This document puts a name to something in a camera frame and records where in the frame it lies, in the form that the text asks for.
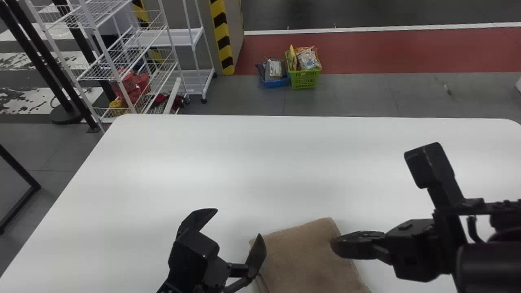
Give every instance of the white table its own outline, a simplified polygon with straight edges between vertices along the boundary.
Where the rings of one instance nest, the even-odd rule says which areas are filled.
[[[0,279],[2,293],[155,293],[180,222],[243,262],[257,233],[331,216],[343,233],[427,218],[403,153],[440,142],[466,197],[514,200],[521,127],[502,119],[125,115],[111,126]],[[482,236],[492,233],[480,218]],[[455,292],[357,262],[373,293]],[[251,292],[251,287],[241,292]]]

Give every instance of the plastic basket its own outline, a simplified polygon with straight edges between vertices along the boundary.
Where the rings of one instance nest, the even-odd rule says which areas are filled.
[[[308,89],[317,86],[318,76],[322,68],[311,70],[289,70],[290,51],[286,51],[286,65],[291,76],[291,87],[294,90]]]
[[[263,74],[261,73],[262,64],[256,64],[255,67],[259,71],[259,77],[264,83],[264,86],[267,88],[276,88],[276,87],[285,87],[290,84],[290,75],[287,74],[286,78],[282,78],[279,80],[266,81],[264,80]]]

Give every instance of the black cable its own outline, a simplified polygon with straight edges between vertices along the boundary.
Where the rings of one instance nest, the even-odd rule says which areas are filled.
[[[476,222],[478,218],[476,216],[467,217],[468,235],[475,243],[483,243],[483,240],[478,236],[478,230],[476,229]]]

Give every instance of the snack bag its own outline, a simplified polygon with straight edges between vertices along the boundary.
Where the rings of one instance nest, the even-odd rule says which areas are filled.
[[[290,59],[288,60],[288,66],[291,71],[297,70],[297,57],[293,45],[290,45]]]
[[[315,46],[297,48],[296,56],[299,60],[301,70],[322,68],[322,64],[320,64],[320,61],[318,60],[317,48]]]
[[[279,80],[286,73],[284,60],[269,58],[266,60],[266,81]]]

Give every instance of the black metal frame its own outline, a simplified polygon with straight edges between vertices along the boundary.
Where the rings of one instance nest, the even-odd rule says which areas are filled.
[[[34,179],[29,172],[0,144],[0,156],[18,173],[31,187],[22,195],[9,212],[0,220],[0,235],[5,231],[5,228],[13,220],[13,218],[20,212],[27,201],[35,194],[42,186]]]

